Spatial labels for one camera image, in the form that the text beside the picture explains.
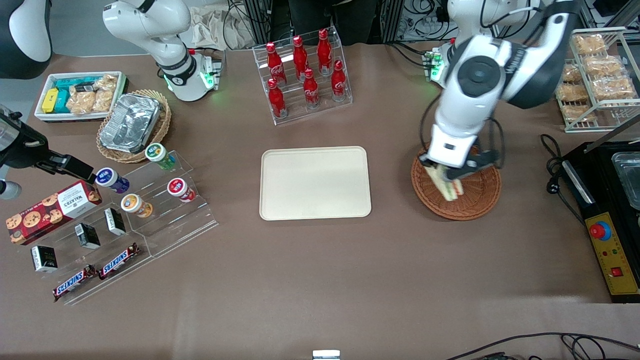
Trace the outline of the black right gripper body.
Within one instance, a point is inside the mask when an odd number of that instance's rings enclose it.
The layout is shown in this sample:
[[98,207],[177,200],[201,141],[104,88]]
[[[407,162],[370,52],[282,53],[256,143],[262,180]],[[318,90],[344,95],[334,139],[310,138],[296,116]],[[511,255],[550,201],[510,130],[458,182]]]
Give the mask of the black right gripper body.
[[14,169],[33,167],[50,159],[48,139],[23,123],[20,112],[1,114],[0,164]]

